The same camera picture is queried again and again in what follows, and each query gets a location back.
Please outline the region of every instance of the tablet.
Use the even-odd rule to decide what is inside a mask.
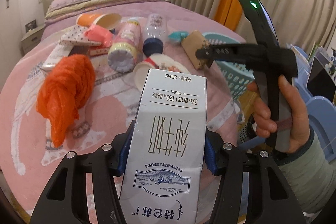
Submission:
[[[307,89],[314,96],[326,97],[333,102],[336,86],[329,73],[317,58],[314,58],[308,76]]]

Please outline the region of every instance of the plastic bottle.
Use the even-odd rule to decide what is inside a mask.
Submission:
[[[130,18],[113,39],[108,53],[108,63],[117,72],[131,71],[137,63],[138,45],[140,39],[140,23]]]
[[[163,52],[163,43],[168,40],[166,18],[159,14],[150,14],[145,30],[142,32],[142,51],[146,57]]]

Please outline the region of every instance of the hand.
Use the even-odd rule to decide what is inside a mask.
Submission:
[[[281,75],[278,79],[279,89],[292,109],[292,129],[290,135],[290,147],[287,153],[294,153],[309,139],[308,112],[299,91]],[[258,93],[255,82],[247,86],[248,90]],[[271,111],[268,106],[257,97],[254,101],[254,120],[257,123],[256,133],[261,138],[268,138],[277,131],[277,124],[271,120]]]

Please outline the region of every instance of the pink plastic toy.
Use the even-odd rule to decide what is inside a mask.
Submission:
[[[84,35],[91,41],[103,43],[105,47],[110,47],[112,44],[113,34],[96,24],[92,24]]]

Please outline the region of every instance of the sleeve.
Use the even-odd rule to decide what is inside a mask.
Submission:
[[[336,189],[336,170],[325,159],[312,128],[304,146],[276,163],[292,187],[303,212],[311,214],[320,211]]]

